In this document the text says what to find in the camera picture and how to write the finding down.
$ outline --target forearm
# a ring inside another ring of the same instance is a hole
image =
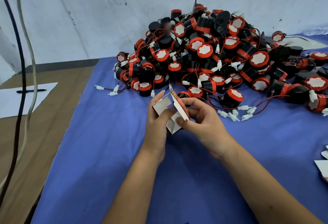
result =
[[[146,222],[158,161],[142,148],[134,159],[103,224]]]
[[[234,140],[221,161],[259,223],[322,223]]]

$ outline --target white cable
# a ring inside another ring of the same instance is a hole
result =
[[[33,72],[33,84],[34,84],[34,89],[33,90],[34,90],[34,93],[33,93],[33,99],[32,99],[31,106],[29,108],[29,111],[28,111],[26,119],[25,119],[24,139],[23,139],[21,150],[19,151],[19,154],[17,156],[15,168],[17,167],[18,163],[20,162],[20,160],[22,158],[22,155],[23,155],[23,153],[25,151],[25,148],[26,148],[27,139],[28,139],[28,132],[29,132],[29,127],[30,127],[30,118],[31,118],[31,114],[32,114],[32,111],[33,111],[33,108],[34,108],[34,105],[35,105],[35,101],[36,101],[36,97],[37,97],[37,94],[38,94],[38,92],[37,92],[38,91],[38,84],[36,82],[36,70],[35,70],[34,53],[33,53],[30,38],[27,34],[26,26],[25,26],[25,23],[24,23],[21,0],[17,0],[17,7],[18,7],[18,13],[19,13],[19,20],[20,20],[21,25],[22,25],[22,29],[23,29],[24,36],[25,36],[25,39],[26,39],[26,42],[27,42],[27,46],[29,47],[30,56],[31,56],[31,60],[32,60],[32,72]],[[7,176],[5,177],[5,179],[0,184],[0,191],[3,188],[3,185],[5,184],[6,179],[7,179]]]

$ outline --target finger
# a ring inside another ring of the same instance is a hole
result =
[[[156,119],[156,122],[158,122],[160,125],[163,124],[166,126],[169,119],[175,114],[175,111],[173,109],[165,109],[160,116]]]
[[[159,92],[152,100],[149,102],[148,105],[148,119],[155,120],[157,117],[156,111],[153,109],[153,105],[158,102],[161,98],[163,98],[165,90]]]
[[[197,124],[191,120],[184,120],[182,117],[178,117],[176,122],[179,126],[181,126],[184,130],[190,131],[192,133],[197,134],[199,129],[201,128],[200,124]]]
[[[181,98],[180,99],[185,105],[192,105],[198,109],[206,107],[207,105],[197,98]]]
[[[193,107],[187,107],[190,118],[195,119],[197,114],[199,114],[199,109]]]

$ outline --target hand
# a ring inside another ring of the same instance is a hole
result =
[[[220,159],[228,148],[236,141],[226,131],[216,111],[196,98],[182,98],[185,105],[192,105],[187,110],[192,119],[196,121],[184,121],[178,118],[178,124],[194,134],[207,147],[212,156]]]
[[[166,124],[174,114],[174,111],[166,109],[157,117],[152,108],[154,103],[164,96],[164,92],[165,90],[160,92],[149,103],[145,139],[140,149],[154,156],[158,163],[162,162],[165,156]]]

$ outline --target blue tablecloth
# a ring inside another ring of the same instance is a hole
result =
[[[133,90],[116,96],[96,90],[94,85],[115,87],[115,62],[114,57],[101,58],[96,65],[51,166],[33,224],[100,223],[124,180],[144,137],[151,98]],[[173,86],[176,92],[184,89]],[[245,85],[239,90],[244,105],[266,98]],[[328,184],[313,162],[322,159],[320,152],[328,144],[328,117],[273,99],[247,121],[222,121],[298,201],[328,223]],[[182,130],[167,139],[147,223],[187,222],[239,224],[256,219],[223,165]]]

